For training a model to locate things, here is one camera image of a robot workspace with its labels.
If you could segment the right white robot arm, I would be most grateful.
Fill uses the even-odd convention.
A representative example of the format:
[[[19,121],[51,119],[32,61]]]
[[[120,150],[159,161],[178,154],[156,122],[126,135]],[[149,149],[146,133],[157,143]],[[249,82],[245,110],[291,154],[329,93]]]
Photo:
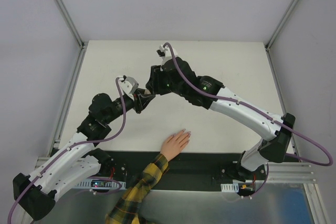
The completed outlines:
[[[228,168],[228,175],[237,180],[250,178],[268,162],[282,163],[287,153],[295,117],[283,116],[258,109],[240,99],[220,81],[209,76],[197,76],[189,64],[176,59],[179,70],[169,60],[163,66],[151,66],[145,87],[151,94],[175,93],[194,106],[224,114],[257,133],[261,140],[242,152],[237,164]]]

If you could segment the person's hand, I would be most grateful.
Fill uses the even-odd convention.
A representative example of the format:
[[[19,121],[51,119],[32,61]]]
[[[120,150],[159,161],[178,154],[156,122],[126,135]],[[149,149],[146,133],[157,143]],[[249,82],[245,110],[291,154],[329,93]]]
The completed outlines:
[[[189,144],[190,137],[191,132],[187,132],[186,129],[171,135],[163,142],[160,154],[162,154],[168,162],[171,161]]]

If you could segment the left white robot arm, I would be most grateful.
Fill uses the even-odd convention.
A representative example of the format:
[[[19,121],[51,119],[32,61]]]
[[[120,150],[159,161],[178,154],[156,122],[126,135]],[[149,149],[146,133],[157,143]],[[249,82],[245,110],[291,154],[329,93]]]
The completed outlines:
[[[38,221],[68,190],[91,176],[97,176],[96,188],[106,181],[113,191],[120,190],[127,179],[127,165],[98,148],[98,142],[111,132],[112,121],[130,110],[140,114],[154,97],[141,88],[115,100],[105,93],[95,95],[69,142],[29,175],[20,173],[13,179],[15,201]]]

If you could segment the yellow plaid sleeve forearm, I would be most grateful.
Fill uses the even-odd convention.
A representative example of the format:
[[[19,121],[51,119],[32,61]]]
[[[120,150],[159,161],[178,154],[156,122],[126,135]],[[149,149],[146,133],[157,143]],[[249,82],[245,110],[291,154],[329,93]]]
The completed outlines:
[[[134,184],[124,192],[115,207],[106,214],[105,223],[152,223],[142,217],[139,210],[144,198],[160,181],[168,166],[164,155],[157,155]]]

